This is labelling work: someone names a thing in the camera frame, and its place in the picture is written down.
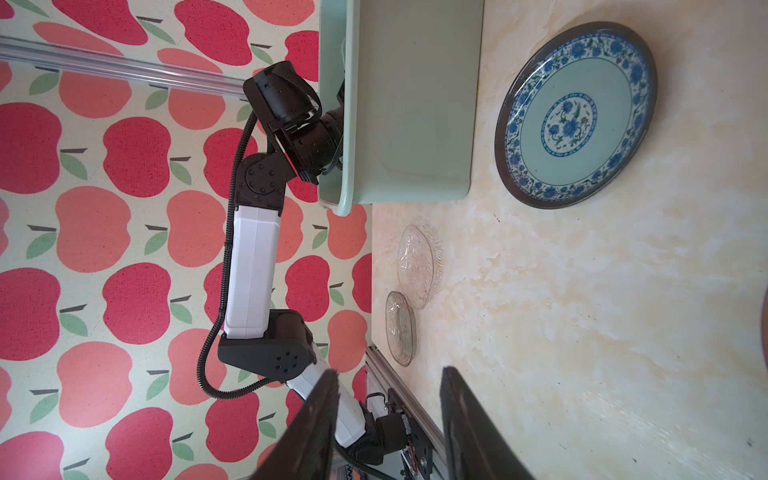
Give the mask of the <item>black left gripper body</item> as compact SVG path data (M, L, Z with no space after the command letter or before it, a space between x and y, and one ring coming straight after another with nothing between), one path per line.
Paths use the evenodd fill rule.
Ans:
M343 170L344 108L324 112L319 95L291 62L275 63L245 80L243 91L269 146L295 176L317 183L322 175Z

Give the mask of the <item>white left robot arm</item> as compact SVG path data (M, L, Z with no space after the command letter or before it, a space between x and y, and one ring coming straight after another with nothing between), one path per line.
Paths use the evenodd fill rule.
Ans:
M343 151L344 109L323 111L289 61L245 81L252 111L232 167L218 316L196 367L201 389L233 400L269 383L307 399L330 366L300 313L271 295L287 184L317 184Z

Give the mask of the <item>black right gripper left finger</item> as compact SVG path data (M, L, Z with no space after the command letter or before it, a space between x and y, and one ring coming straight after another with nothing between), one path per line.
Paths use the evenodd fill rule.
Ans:
M294 421L250 479L328 479L339 406L338 375L325 371Z

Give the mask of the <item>beige speckled ceramic plate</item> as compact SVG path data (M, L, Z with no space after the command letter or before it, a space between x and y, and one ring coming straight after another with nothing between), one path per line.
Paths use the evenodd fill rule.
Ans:
M768 302L767 297L764 299L761 315L760 315L760 339L761 339L761 351L763 355L764 364L766 370L768 367Z

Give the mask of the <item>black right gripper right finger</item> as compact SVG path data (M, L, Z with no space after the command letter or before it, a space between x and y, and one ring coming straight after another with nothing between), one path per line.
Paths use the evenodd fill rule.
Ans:
M443 369L440 400L450 479L533 479L459 371Z

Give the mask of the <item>blue floral pattern plate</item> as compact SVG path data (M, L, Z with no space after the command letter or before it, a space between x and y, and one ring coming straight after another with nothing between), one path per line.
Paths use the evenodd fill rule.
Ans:
M526 62L494 133L505 188L544 210L580 203L630 162L653 118L654 57L634 30L595 21L563 31Z

